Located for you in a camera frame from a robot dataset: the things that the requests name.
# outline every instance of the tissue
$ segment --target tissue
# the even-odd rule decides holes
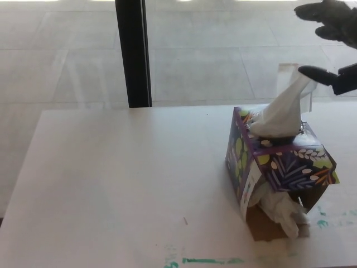
[[[248,206],[252,207],[256,204],[272,221],[279,223],[291,239],[299,235],[297,224],[309,223],[305,214],[306,210],[302,205],[294,202],[286,192],[274,192],[266,181],[257,187]]]
[[[298,65],[293,66],[295,68],[286,89],[263,110],[253,115],[248,125],[252,134],[265,138],[283,138],[294,137],[299,133],[301,100],[316,89],[317,82],[299,73]]]

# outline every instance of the floral pattern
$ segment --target floral pattern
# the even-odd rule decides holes
[[[246,167],[249,159],[252,162],[252,154],[249,152],[248,145],[244,141],[242,132],[233,116],[226,162],[238,200],[240,200],[239,197],[243,194],[244,185],[247,180],[248,175],[246,173],[248,169]]]
[[[336,162],[307,123],[302,124],[300,134],[294,138],[267,139],[255,137],[249,132],[250,111],[234,108],[234,114],[230,141],[234,142],[235,159],[229,156],[228,162],[229,166],[235,167],[234,177],[238,180],[236,191],[244,182],[244,169],[251,152],[262,174],[276,191],[339,183]]]

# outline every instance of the tissue box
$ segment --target tissue box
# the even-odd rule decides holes
[[[255,241],[286,237],[281,226],[271,221],[258,207],[248,208],[249,199],[262,180],[274,191],[287,191],[308,211],[327,186],[339,183],[336,162],[316,138],[307,123],[301,133],[288,142],[264,139],[249,132],[252,110],[235,107],[231,123],[226,164],[243,219]],[[307,226],[299,226],[299,236],[307,236]]]

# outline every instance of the table surface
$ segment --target table surface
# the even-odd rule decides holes
[[[308,115],[341,184],[295,241],[254,242],[241,220],[224,164],[232,113],[44,112],[0,229],[1,267],[357,265],[357,103],[315,103]]]

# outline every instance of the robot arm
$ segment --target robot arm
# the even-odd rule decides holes
[[[317,36],[340,41],[357,49],[357,9],[336,0],[323,0],[320,3],[303,4],[295,8],[302,20],[321,22]],[[338,74],[330,73],[315,66],[301,66],[299,72],[324,85],[332,86],[335,95],[357,89],[357,64],[339,69]]]

